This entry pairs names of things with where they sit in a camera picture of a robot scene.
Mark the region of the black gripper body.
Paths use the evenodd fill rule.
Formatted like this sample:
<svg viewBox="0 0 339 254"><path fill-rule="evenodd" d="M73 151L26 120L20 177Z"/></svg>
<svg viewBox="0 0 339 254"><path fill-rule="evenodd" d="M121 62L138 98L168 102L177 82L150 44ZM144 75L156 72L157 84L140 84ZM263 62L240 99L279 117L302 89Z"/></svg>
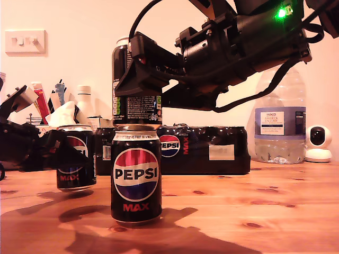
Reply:
<svg viewBox="0 0 339 254"><path fill-rule="evenodd" d="M189 27L176 42L181 47L183 69L194 81L180 81L170 92L215 92L238 84L238 72L224 69L238 58L233 43L238 35L236 15L224 12L202 25L201 31Z"/></svg>

